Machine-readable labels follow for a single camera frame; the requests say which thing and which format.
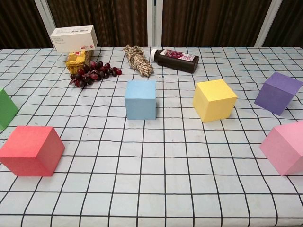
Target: woven rope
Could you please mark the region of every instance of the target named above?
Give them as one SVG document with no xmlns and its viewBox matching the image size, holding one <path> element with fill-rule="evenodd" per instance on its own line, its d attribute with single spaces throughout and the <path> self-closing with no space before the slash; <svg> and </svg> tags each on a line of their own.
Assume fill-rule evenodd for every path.
<svg viewBox="0 0 303 227">
<path fill-rule="evenodd" d="M 144 52 L 141 47 L 127 45 L 124 51 L 130 66 L 138 70 L 142 77 L 149 77 L 153 73 L 152 65 L 144 58 Z"/>
</svg>

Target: dark bottle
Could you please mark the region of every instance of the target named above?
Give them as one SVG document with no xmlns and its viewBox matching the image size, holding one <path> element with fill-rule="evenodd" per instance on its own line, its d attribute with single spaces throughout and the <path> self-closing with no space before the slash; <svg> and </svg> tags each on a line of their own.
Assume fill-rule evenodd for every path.
<svg viewBox="0 0 303 227">
<path fill-rule="evenodd" d="M 167 49 L 153 49 L 151 51 L 151 60 L 157 62 L 160 66 L 193 73 L 198 66 L 199 57 Z"/>
</svg>

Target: white box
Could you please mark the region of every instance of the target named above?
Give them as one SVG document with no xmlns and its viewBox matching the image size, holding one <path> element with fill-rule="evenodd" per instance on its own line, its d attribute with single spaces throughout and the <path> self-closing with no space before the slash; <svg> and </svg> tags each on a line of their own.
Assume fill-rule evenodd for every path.
<svg viewBox="0 0 303 227">
<path fill-rule="evenodd" d="M 58 53 L 90 51 L 98 43 L 93 25 L 56 28 L 50 37 Z"/>
</svg>

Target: pink cube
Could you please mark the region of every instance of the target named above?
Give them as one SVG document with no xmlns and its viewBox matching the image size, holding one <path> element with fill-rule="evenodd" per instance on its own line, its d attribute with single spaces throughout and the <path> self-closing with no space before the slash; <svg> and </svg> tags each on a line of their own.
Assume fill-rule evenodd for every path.
<svg viewBox="0 0 303 227">
<path fill-rule="evenodd" d="M 274 127 L 260 149 L 281 176 L 303 171 L 303 121 Z"/>
<path fill-rule="evenodd" d="M 65 147 L 50 126 L 18 126 L 0 149 L 0 162 L 17 176 L 52 176 Z"/>
</svg>

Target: table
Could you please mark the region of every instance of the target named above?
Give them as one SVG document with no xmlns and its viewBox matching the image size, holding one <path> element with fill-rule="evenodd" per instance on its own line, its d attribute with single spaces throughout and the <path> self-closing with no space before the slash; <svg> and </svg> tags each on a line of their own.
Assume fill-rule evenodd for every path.
<svg viewBox="0 0 303 227">
<path fill-rule="evenodd" d="M 279 176 L 259 149 L 273 126 L 303 120 L 303 88 L 281 116 L 254 104 L 275 70 L 303 80 L 303 50 L 175 49 L 198 55 L 199 65 L 190 74 L 152 63 L 155 121 L 126 119 L 126 82 L 147 78 L 129 67 L 123 48 L 92 52 L 123 74 L 84 89 L 68 86 L 66 54 L 0 51 L 0 87 L 20 109 L 0 144 L 17 125 L 51 125 L 66 146 L 52 177 L 16 177 L 0 164 L 0 226 L 303 223 L 303 174 Z M 235 108 L 229 119 L 201 123 L 195 83 L 222 78 L 238 95 Z"/>
</svg>

